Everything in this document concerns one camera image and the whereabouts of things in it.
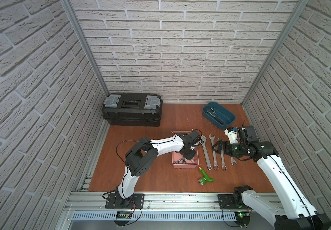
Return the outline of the short open-end wrench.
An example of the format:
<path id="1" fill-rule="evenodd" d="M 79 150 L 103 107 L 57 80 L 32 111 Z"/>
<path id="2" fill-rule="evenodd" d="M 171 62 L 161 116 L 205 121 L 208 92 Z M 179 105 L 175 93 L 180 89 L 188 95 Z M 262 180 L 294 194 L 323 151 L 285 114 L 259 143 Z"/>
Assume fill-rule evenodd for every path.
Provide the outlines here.
<path id="1" fill-rule="evenodd" d="M 234 157 L 231 157 L 231 165 L 237 165 L 237 162 Z"/>

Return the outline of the pink plastic storage box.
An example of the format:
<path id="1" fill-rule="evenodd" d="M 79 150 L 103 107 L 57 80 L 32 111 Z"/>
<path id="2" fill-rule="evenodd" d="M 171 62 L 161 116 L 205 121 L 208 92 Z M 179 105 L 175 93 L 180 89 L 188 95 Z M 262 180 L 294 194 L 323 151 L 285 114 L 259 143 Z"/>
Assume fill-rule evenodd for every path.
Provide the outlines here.
<path id="1" fill-rule="evenodd" d="M 185 145 L 196 147 L 196 155 L 189 161 L 186 159 L 187 164 L 173 164 L 174 161 L 181 159 L 183 156 L 178 151 L 172 152 L 172 164 L 174 168 L 179 169 L 194 169 L 199 165 L 199 156 L 198 156 L 198 146 L 201 144 L 201 136 L 197 131 L 174 131 L 173 132 L 176 137 L 179 137 L 183 143 L 183 147 Z"/>

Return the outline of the adjustable steel wrench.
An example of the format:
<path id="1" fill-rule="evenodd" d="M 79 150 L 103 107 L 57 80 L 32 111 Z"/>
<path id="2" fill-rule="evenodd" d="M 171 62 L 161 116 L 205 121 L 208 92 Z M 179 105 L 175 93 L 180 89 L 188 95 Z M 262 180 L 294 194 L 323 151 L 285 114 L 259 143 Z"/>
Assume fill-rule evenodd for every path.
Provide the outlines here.
<path id="1" fill-rule="evenodd" d="M 207 142 L 207 138 L 204 135 L 202 135 L 201 136 L 201 145 L 202 145 L 202 148 L 203 148 L 205 161 L 206 161 L 206 164 L 207 164 L 207 169 L 211 171 L 212 166 L 211 166 L 211 162 L 210 162 L 209 155 L 208 155 L 208 152 L 207 152 L 206 142 Z"/>

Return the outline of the medium combination wrench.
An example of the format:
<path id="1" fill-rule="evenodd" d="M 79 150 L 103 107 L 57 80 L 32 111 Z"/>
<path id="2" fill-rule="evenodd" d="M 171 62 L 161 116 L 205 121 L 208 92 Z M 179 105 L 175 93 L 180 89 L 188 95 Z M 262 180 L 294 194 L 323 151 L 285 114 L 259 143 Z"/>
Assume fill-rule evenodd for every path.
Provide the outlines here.
<path id="1" fill-rule="evenodd" d="M 224 159 L 223 143 L 224 143 L 223 140 L 218 139 L 218 152 L 220 153 L 221 159 L 222 159 L 222 170 L 223 171 L 226 171 L 227 170 L 227 167 L 226 167 L 225 159 Z"/>

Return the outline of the long combination wrench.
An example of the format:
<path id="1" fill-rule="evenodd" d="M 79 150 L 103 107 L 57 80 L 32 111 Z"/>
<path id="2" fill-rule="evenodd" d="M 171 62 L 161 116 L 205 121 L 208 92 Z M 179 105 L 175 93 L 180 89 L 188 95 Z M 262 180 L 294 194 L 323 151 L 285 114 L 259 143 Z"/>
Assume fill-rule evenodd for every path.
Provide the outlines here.
<path id="1" fill-rule="evenodd" d="M 209 135 L 210 138 L 210 142 L 211 142 L 211 146 L 213 147 L 215 144 L 215 137 L 212 135 Z M 219 166 L 218 166 L 218 162 L 217 162 L 217 153 L 212 150 L 212 154 L 213 154 L 213 168 L 214 170 L 218 171 L 219 170 Z"/>

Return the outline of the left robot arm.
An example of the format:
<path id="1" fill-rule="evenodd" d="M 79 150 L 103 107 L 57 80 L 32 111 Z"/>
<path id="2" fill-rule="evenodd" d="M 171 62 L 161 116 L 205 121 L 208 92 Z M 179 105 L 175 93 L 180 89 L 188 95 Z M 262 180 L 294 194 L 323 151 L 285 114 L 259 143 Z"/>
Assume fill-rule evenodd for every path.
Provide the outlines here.
<path id="1" fill-rule="evenodd" d="M 178 152 L 190 161 L 196 155 L 196 147 L 202 142 L 201 135 L 195 130 L 160 140 L 142 137 L 125 154 L 125 172 L 115 189 L 116 195 L 123 201 L 130 201 L 138 179 L 149 170 L 157 157 Z"/>

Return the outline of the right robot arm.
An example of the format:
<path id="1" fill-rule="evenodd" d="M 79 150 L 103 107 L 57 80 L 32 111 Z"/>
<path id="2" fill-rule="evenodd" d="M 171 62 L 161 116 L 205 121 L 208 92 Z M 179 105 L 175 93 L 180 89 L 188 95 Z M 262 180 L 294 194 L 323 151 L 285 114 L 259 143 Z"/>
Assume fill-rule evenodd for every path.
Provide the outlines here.
<path id="1" fill-rule="evenodd" d="M 235 187 L 229 201 L 220 207 L 248 207 L 256 211 L 276 230 L 328 230 L 331 220 L 305 198 L 285 169 L 278 151 L 269 141 L 260 141 L 253 126 L 227 128 L 228 141 L 219 140 L 212 146 L 218 154 L 240 161 L 253 160 L 273 186 L 282 208 L 265 200 L 250 186 Z"/>

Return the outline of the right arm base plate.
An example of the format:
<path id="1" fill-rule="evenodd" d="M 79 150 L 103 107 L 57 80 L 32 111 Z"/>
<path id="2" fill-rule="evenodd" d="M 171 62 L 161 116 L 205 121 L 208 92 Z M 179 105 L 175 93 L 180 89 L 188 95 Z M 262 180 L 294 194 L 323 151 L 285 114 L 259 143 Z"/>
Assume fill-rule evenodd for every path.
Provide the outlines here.
<path id="1" fill-rule="evenodd" d="M 217 197 L 220 209 L 251 209 L 239 194 L 218 194 Z"/>

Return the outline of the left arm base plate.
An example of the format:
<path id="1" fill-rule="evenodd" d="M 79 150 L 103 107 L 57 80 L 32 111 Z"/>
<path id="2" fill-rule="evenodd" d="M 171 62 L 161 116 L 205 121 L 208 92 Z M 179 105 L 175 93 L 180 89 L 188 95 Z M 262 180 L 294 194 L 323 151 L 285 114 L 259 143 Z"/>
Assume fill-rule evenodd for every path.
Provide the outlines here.
<path id="1" fill-rule="evenodd" d="M 131 209 L 143 208 L 145 194 L 133 194 L 131 197 L 123 199 L 120 195 L 111 193 L 107 196 L 106 209 Z"/>

